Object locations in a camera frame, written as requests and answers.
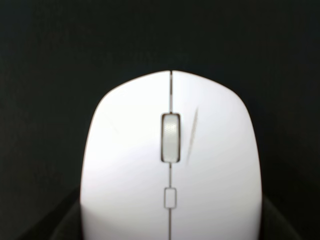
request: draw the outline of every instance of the computer mouse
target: computer mouse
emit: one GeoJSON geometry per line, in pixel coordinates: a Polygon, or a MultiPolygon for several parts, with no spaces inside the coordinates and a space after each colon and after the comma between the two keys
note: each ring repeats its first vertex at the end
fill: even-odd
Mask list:
{"type": "Polygon", "coordinates": [[[261,174],[245,104],[175,70],[111,90],[90,125],[80,206],[85,240],[257,240],[261,174]]]}

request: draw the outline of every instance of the black surface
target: black surface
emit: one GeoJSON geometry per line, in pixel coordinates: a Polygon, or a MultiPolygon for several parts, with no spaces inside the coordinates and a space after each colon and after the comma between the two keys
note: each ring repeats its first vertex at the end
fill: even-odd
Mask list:
{"type": "Polygon", "coordinates": [[[73,190],[43,219],[24,232],[18,240],[73,239],[82,238],[80,187],[73,190]]]}
{"type": "Polygon", "coordinates": [[[212,79],[250,113],[264,194],[320,239],[320,2],[0,2],[0,239],[13,240],[80,183],[94,110],[162,70],[212,79]]]}

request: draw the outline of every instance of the mouse button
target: mouse button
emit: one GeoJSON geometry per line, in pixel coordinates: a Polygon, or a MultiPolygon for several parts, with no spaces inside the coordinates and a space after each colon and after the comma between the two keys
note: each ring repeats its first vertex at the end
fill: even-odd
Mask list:
{"type": "Polygon", "coordinates": [[[174,187],[166,187],[164,189],[164,207],[166,209],[174,209],[177,205],[177,190],[174,187]]]}

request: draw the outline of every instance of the scroll wheel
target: scroll wheel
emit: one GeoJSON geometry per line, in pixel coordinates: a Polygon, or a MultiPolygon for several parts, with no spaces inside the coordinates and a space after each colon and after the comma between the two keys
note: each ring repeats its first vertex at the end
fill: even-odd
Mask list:
{"type": "Polygon", "coordinates": [[[177,163],[180,160],[180,115],[168,113],[162,115],[161,160],[165,163],[177,163]]]}

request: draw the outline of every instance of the white computer mouse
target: white computer mouse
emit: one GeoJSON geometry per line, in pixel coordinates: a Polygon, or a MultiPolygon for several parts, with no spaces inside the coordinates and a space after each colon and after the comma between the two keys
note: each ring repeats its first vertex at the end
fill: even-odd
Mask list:
{"type": "Polygon", "coordinates": [[[260,164],[244,103],[181,71],[113,89],[90,126],[80,205],[85,240],[257,240],[260,164]]]}

